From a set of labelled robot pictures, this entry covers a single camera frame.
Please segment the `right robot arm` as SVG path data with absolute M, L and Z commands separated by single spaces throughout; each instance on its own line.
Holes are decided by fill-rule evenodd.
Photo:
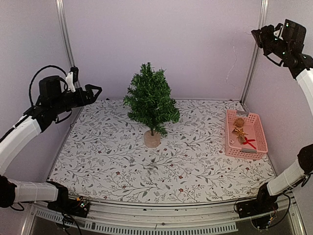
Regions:
M 313 106 L 313 58 L 303 54 L 306 28 L 286 19 L 277 26 L 266 25 L 251 31 L 251 34 L 263 55 L 270 54 L 280 58 L 275 65 L 289 69 L 293 79 L 303 91 L 309 107 Z M 253 202 L 256 213 L 264 213 L 272 205 L 272 199 L 284 191 L 301 183 L 305 185 L 313 173 L 313 146 L 303 147 L 295 162 L 276 178 L 263 184 Z

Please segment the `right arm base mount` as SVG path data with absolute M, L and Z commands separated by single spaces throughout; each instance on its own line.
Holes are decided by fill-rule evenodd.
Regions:
M 254 228 L 264 230 L 270 227 L 274 217 L 277 213 L 278 196 L 257 196 L 255 199 L 236 202 L 234 204 L 234 211 L 240 218 L 253 217 L 268 213 L 265 216 L 256 217 L 251 220 Z

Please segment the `pink plastic basket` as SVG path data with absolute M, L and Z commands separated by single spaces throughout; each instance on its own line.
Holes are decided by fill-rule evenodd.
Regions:
M 238 136 L 232 134 L 233 129 L 236 128 L 233 123 L 237 118 L 243 118 L 245 120 L 243 126 L 244 131 L 247 133 L 245 137 L 255 139 L 253 144 L 256 146 L 256 150 L 249 145 L 241 145 L 238 142 Z M 267 152 L 268 145 L 259 115 L 228 109 L 225 118 L 225 154 L 235 158 L 259 160 Z

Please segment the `small green christmas tree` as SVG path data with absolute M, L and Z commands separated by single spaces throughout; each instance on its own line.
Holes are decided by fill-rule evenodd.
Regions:
M 148 148 L 158 147 L 161 138 L 167 136 L 165 124 L 177 123 L 180 118 L 164 72 L 163 69 L 155 70 L 150 62 L 142 64 L 123 98 L 124 105 L 130 108 L 129 119 L 148 128 L 143 135 Z

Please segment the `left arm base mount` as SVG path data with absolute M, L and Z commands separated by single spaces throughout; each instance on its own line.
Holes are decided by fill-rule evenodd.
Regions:
M 48 202 L 47 208 L 56 212 L 87 218 L 90 209 L 90 200 L 83 197 L 75 199 L 68 198 L 67 196 L 58 197 L 56 201 Z

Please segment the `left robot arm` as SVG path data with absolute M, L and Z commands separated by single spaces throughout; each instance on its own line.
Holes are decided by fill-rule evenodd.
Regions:
M 52 123 L 63 122 L 60 114 L 72 114 L 74 108 L 93 104 L 102 88 L 87 84 L 76 88 L 79 70 L 72 67 L 62 78 L 48 76 L 39 81 L 37 101 L 30 100 L 30 108 L 0 139 L 0 206 L 8 208 L 15 203 L 44 201 L 69 212 L 73 199 L 68 197 L 68 189 L 53 182 L 34 183 L 9 180 L 5 173 L 17 155 Z

